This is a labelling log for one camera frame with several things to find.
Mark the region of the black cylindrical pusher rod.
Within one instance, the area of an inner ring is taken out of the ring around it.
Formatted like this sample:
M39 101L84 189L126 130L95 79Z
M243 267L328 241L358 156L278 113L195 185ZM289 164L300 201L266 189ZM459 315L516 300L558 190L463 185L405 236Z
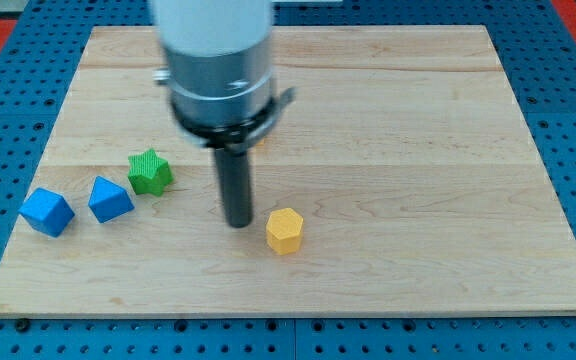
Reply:
M215 149L213 154L226 222L233 228L246 227L253 217L248 154L223 148Z

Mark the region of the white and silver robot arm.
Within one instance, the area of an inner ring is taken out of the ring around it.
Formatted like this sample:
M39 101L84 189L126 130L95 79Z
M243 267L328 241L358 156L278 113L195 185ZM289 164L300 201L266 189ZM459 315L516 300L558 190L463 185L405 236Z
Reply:
M274 128L294 91L275 92L269 0L151 0L179 127L214 154L227 223L248 226L253 193L248 151Z

